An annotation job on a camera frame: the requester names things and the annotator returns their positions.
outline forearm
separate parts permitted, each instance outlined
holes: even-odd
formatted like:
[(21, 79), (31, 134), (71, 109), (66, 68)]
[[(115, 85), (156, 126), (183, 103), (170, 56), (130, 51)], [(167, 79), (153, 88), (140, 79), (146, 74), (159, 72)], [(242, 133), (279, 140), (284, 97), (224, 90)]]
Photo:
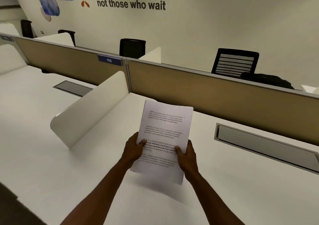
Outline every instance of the forearm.
[(127, 164), (120, 160), (61, 225), (102, 225), (127, 170)]
[(244, 225), (200, 173), (190, 175), (189, 180), (210, 225)]

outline hand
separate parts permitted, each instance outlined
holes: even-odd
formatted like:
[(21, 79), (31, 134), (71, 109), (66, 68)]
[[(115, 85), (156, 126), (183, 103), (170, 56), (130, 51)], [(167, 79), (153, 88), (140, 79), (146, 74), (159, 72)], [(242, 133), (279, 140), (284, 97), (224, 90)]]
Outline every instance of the hand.
[(127, 165), (128, 169), (132, 167), (134, 161), (141, 157), (143, 152), (143, 147), (146, 145), (147, 140), (143, 139), (138, 145), (136, 145), (136, 140), (138, 138), (138, 132), (133, 134), (129, 140), (126, 141), (124, 151), (120, 161)]
[(185, 178), (190, 181), (190, 179), (198, 173), (196, 153), (192, 141), (188, 140), (185, 154), (183, 154), (178, 146), (175, 146), (175, 152), (177, 154), (178, 164), (181, 170), (184, 171)]

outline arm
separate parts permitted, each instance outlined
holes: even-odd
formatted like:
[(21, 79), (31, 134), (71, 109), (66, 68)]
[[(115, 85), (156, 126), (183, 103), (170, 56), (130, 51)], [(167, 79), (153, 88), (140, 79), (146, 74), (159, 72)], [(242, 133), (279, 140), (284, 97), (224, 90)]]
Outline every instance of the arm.
[(192, 142), (188, 140), (185, 154), (182, 153), (178, 146), (175, 147), (175, 151), (178, 157), (178, 164), (184, 171), (185, 178), (193, 186), (209, 224), (244, 225), (198, 172), (196, 153)]
[(63, 220), (61, 225), (102, 225), (104, 223), (126, 171), (142, 155), (146, 140), (136, 145), (137, 137), (138, 132), (129, 138), (120, 160), (98, 186)]

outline paper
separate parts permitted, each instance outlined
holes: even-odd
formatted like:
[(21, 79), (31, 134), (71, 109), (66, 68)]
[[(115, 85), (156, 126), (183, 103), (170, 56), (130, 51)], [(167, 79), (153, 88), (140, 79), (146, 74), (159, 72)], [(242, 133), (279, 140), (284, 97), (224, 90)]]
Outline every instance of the paper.
[(182, 184), (184, 173), (174, 147), (178, 145), (185, 153), (192, 115), (192, 107), (146, 100), (137, 144), (143, 139), (147, 139), (147, 143), (130, 170)]

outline orange x symbol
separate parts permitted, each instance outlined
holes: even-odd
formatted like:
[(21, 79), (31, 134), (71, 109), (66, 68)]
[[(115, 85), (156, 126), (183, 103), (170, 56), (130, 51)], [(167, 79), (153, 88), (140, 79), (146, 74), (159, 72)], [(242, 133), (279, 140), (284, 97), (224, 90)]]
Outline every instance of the orange x symbol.
[(90, 5), (86, 2), (86, 0), (83, 0), (83, 1), (81, 2), (82, 7), (84, 7), (84, 3), (85, 3), (88, 7), (90, 7)]

